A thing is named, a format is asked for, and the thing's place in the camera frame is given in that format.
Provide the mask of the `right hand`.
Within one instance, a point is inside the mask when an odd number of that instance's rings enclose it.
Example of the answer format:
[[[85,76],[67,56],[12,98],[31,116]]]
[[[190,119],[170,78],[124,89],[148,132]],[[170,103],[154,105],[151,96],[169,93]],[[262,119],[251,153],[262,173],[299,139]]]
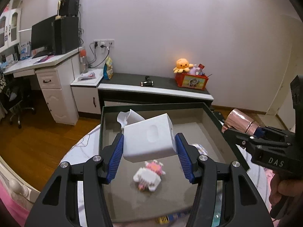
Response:
[[[296,197],[302,194],[302,180],[282,180],[279,174],[274,174],[270,182],[271,193],[269,202],[272,206],[280,202],[282,196]]]

